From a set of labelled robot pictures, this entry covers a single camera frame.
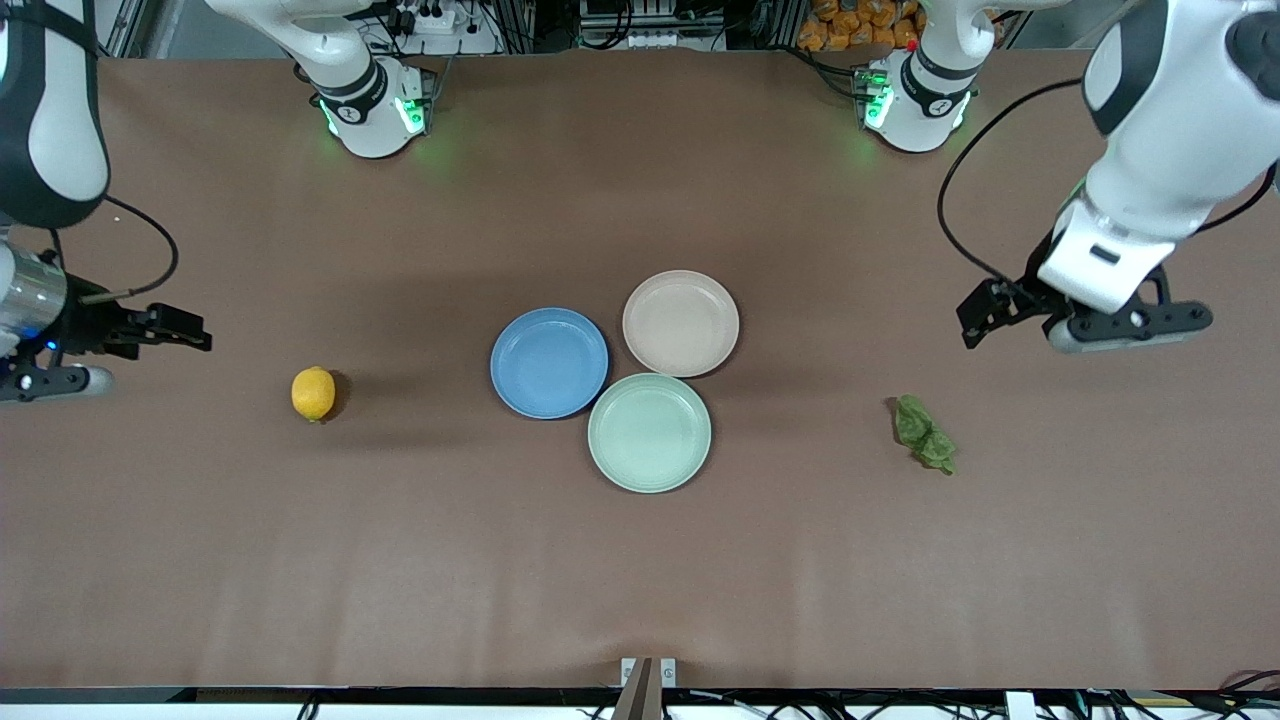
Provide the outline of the green lettuce leaf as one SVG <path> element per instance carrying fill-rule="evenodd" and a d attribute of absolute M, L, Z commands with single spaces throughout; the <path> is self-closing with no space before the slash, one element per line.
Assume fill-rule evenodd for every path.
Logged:
<path fill-rule="evenodd" d="M 957 446 L 915 395 L 893 400 L 893 433 L 922 465 L 948 477 L 955 474 Z"/>

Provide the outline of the yellow lemon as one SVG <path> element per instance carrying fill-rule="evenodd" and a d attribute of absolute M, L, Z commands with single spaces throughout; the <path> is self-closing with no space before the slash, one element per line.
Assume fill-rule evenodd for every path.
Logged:
<path fill-rule="evenodd" d="M 294 411 L 307 421 L 321 421 L 337 404 L 334 375 L 323 366 L 298 372 L 291 383 L 291 402 Z"/>

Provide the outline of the brown table cover sheet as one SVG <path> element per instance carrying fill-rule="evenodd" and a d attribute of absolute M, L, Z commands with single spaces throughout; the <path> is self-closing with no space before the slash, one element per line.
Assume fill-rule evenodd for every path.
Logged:
<path fill-rule="evenodd" d="M 214 348 L 0 407 L 4 685 L 1215 688 L 1280 667 L 1280 197 L 1169 274 L 1215 324 L 968 351 L 934 219 L 964 145 L 888 150 L 804 64 L 690 51 L 457 61 L 430 136 L 365 161 L 291 64 L 105 61 L 111 191 L 180 246 L 154 299 Z M 635 495 L 585 416 L 495 396 L 513 318 L 726 286 L 686 486 Z M 291 402 L 323 366 L 321 421 Z M 915 460 L 915 395 L 956 471 Z"/>

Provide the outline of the beige plate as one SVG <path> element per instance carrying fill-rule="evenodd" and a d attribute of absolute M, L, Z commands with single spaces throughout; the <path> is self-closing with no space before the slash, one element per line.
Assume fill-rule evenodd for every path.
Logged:
<path fill-rule="evenodd" d="M 631 292 L 622 332 L 640 365 L 694 378 L 728 360 L 740 340 L 741 318 L 733 296 L 718 281 L 700 272 L 668 270 Z"/>

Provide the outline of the orange packets pile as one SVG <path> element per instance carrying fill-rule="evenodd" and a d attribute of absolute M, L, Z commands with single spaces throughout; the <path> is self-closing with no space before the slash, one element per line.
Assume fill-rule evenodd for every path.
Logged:
<path fill-rule="evenodd" d="M 867 45 L 913 50 L 927 20 L 919 0 L 808 0 L 795 46 L 809 53 Z"/>

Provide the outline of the green plate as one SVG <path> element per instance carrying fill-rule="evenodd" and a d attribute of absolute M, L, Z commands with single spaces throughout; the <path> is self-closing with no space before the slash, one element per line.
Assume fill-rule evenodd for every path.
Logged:
<path fill-rule="evenodd" d="M 639 495 L 660 495 L 690 482 L 710 456 L 713 437 L 701 396 L 685 380 L 657 373 L 617 380 L 588 419 L 588 448 L 596 469 Z"/>

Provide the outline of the blue plate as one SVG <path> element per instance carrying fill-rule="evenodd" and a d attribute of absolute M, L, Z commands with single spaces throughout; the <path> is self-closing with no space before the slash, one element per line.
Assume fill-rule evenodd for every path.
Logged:
<path fill-rule="evenodd" d="M 538 307 L 503 328 L 493 345 L 490 382 L 517 414 L 536 420 L 572 416 L 599 396 L 611 350 L 589 318 L 567 307 Z"/>

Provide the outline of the white power strip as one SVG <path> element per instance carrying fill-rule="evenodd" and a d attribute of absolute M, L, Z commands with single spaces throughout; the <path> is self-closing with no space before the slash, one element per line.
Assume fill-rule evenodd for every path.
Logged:
<path fill-rule="evenodd" d="M 408 55 L 497 55 L 506 50 L 494 12 L 481 0 L 387 0 L 383 27 Z"/>

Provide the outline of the metal table edge bracket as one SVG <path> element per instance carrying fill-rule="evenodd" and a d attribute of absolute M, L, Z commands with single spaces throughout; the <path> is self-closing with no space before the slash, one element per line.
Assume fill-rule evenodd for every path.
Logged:
<path fill-rule="evenodd" d="M 609 720 L 664 720 L 663 693 L 677 687 L 676 659 L 622 659 L 620 679 L 621 691 Z"/>

